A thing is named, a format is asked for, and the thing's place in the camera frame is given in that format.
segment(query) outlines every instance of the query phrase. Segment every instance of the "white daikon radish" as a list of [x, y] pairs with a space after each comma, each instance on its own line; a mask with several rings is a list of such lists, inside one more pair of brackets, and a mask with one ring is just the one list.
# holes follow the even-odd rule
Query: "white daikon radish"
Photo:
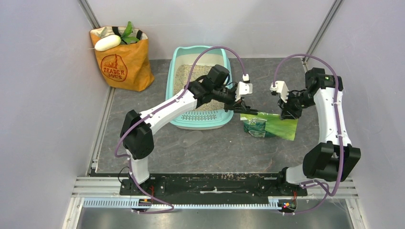
[[97, 51], [103, 52], [105, 50], [109, 50], [118, 46], [121, 43], [121, 38], [117, 35], [109, 35], [108, 37], [104, 37], [97, 41], [94, 48]]

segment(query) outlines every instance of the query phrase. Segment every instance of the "green leafy vegetable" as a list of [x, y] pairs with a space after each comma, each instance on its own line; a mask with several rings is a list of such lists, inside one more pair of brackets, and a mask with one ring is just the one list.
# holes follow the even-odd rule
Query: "green leafy vegetable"
[[124, 30], [124, 33], [121, 35], [121, 38], [126, 38], [132, 33], [132, 23], [128, 21], [128, 25]]
[[131, 37], [131, 34], [132, 34], [132, 23], [128, 21], [128, 25], [121, 35], [121, 40], [123, 40], [127, 44], [139, 42], [139, 39], [136, 37]]
[[125, 43], [127, 44], [130, 44], [132, 42], [139, 42], [139, 39], [136, 37], [125, 37], [125, 38], [121, 37], [121, 39], [125, 41]]

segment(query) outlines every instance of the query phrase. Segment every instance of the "trader joe's logo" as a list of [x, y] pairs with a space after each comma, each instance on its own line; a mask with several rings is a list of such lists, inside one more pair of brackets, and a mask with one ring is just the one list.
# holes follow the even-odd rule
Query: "trader joe's logo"
[[124, 81], [128, 73], [122, 58], [117, 54], [103, 58], [101, 61], [101, 71], [106, 77], [118, 82]]

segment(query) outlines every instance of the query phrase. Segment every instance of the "white connector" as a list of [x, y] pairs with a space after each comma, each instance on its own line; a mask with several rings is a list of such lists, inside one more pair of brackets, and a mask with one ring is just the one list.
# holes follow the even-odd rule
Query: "white connector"
[[249, 81], [249, 74], [242, 75], [242, 80], [243, 80], [243, 82]]
[[242, 95], [251, 94], [252, 92], [253, 92], [253, 84], [238, 82], [235, 101], [238, 101], [242, 97]]
[[286, 103], [287, 102], [287, 95], [288, 95], [288, 88], [286, 82], [284, 81], [276, 81], [276, 85], [273, 86], [273, 83], [270, 86], [270, 91], [277, 92], [280, 94], [280, 98]]

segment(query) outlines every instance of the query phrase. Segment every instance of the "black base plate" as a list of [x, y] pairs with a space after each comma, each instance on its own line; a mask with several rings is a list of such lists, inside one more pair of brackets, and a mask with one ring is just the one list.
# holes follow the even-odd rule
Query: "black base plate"
[[[307, 195], [298, 186], [278, 184], [276, 177], [277, 173], [151, 174], [141, 187], [154, 186], [155, 196], [172, 204], [267, 204], [269, 196], [292, 197], [293, 191]], [[132, 179], [122, 180], [119, 194], [143, 195]]]

